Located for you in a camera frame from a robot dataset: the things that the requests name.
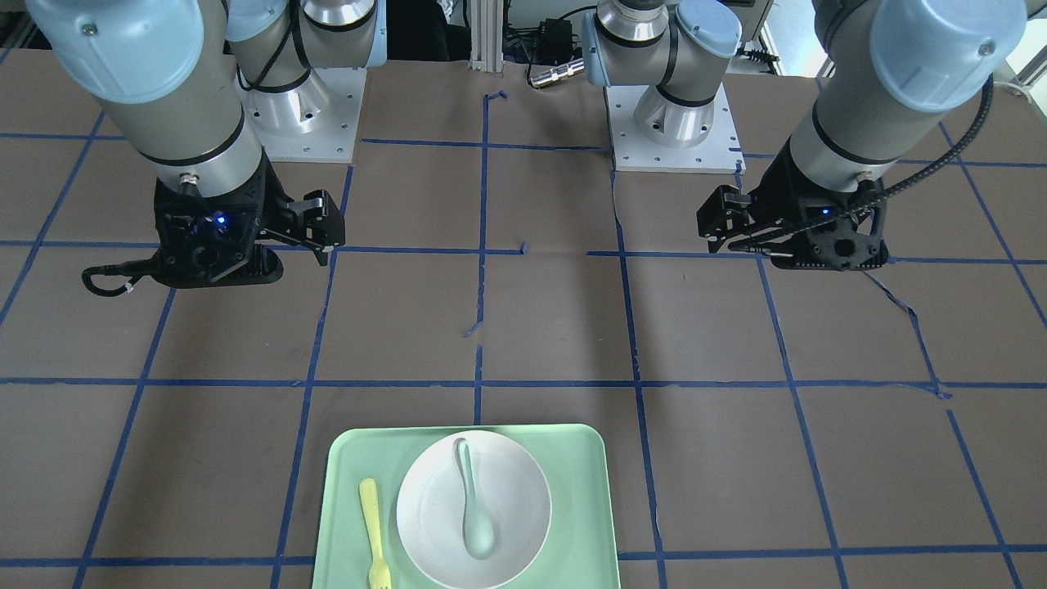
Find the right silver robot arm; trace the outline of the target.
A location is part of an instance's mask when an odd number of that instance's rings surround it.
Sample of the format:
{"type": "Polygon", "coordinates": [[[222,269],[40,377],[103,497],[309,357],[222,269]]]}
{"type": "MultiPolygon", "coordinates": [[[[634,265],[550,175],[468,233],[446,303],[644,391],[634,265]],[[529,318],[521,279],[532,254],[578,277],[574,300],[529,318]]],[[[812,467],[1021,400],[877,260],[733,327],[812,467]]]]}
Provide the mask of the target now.
{"type": "Polygon", "coordinates": [[[176,290],[276,282],[267,240],[317,263],[344,245],[322,189],[288,196],[273,138],[343,132],[321,70],[388,60],[385,1],[29,1],[64,71],[155,172],[160,246],[93,266],[83,286],[119,297],[150,278],[176,290]]]}

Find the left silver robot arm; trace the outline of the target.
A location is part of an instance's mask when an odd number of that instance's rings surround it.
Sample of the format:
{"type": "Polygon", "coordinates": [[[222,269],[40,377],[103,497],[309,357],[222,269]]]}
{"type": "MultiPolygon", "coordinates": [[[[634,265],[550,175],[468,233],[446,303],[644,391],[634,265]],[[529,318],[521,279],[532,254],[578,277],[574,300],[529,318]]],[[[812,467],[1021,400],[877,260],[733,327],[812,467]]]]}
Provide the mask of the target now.
{"type": "MultiPolygon", "coordinates": [[[[816,1],[834,76],[751,191],[718,187],[696,213],[712,253],[766,254],[782,269],[887,263],[887,199],[971,144],[992,75],[1043,1],[816,1]]],[[[601,1],[584,15],[595,86],[642,86],[634,121],[659,145],[700,144],[743,26],[718,1],[601,1]]]]}

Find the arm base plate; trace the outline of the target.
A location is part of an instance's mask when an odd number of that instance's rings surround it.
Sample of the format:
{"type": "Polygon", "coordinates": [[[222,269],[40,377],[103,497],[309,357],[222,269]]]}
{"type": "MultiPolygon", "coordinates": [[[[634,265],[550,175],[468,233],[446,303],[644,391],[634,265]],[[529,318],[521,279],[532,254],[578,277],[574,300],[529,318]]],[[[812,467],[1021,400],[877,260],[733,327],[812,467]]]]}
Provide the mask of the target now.
{"type": "Polygon", "coordinates": [[[745,173],[723,86],[699,107],[671,103],[654,86],[614,86],[605,97],[617,171],[745,173]]]}
{"type": "Polygon", "coordinates": [[[273,163],[351,164],[367,70],[314,70],[283,93],[238,91],[273,163]]]}

